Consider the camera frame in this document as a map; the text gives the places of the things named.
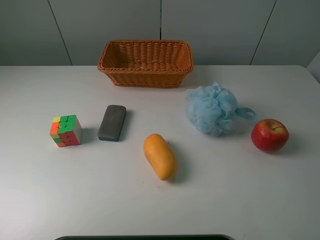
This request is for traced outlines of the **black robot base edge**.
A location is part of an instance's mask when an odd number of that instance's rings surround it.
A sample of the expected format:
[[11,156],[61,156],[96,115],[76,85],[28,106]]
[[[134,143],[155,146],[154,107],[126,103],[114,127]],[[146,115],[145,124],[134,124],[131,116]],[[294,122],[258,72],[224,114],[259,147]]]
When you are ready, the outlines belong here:
[[233,240],[223,234],[198,235],[115,235],[115,236],[62,236],[56,240]]

